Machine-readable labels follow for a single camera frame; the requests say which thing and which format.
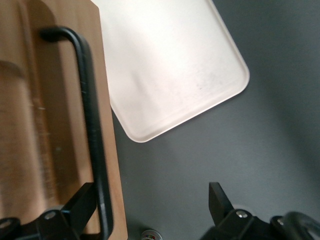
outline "black metal rod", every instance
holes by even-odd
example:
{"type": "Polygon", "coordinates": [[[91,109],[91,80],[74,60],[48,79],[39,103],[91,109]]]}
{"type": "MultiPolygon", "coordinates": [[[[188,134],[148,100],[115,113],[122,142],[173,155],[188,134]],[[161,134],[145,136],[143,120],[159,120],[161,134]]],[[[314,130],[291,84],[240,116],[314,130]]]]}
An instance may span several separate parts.
{"type": "Polygon", "coordinates": [[[55,26],[42,29],[40,35],[49,42],[68,39],[75,50],[92,174],[96,188],[101,231],[99,239],[106,240],[113,230],[114,223],[90,47],[83,36],[67,27],[55,26]]]}

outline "small can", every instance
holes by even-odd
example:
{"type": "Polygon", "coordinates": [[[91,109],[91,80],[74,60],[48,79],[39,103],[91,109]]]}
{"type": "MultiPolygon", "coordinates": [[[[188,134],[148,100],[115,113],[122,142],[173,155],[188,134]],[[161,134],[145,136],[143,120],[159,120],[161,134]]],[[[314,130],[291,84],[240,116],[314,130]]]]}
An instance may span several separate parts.
{"type": "Polygon", "coordinates": [[[149,229],[141,234],[141,240],[163,240],[160,233],[155,230],[149,229]]]}

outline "gray surface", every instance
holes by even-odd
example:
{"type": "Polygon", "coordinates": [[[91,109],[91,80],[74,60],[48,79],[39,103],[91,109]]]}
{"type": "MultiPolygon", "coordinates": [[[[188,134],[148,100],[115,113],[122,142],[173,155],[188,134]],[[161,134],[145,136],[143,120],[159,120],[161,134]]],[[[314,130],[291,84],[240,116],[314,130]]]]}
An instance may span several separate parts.
{"type": "Polygon", "coordinates": [[[320,221],[320,1],[215,0],[250,70],[240,95],[147,142],[114,117],[130,240],[197,240],[209,182],[264,221],[320,221]]]}

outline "wooden cutting board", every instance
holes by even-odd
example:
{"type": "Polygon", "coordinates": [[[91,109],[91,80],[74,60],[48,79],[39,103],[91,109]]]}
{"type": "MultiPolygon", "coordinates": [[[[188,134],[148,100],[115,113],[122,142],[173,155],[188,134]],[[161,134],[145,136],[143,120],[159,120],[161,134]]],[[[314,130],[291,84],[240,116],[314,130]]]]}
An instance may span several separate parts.
{"type": "MultiPolygon", "coordinates": [[[[109,239],[126,240],[100,16],[90,0],[0,2],[0,218],[25,224],[92,182],[74,50],[39,38],[51,26],[71,28],[90,45],[114,221],[109,239]]],[[[99,231],[96,214],[87,230],[99,231]]]]}

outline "white tray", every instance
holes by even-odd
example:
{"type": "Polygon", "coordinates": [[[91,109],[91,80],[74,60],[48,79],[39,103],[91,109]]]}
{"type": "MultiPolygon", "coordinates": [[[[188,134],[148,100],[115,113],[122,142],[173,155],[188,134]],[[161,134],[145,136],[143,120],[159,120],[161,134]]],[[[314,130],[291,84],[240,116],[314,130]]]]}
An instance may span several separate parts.
{"type": "Polygon", "coordinates": [[[249,71],[210,0],[93,0],[111,106],[146,142],[240,93],[249,71]]]}

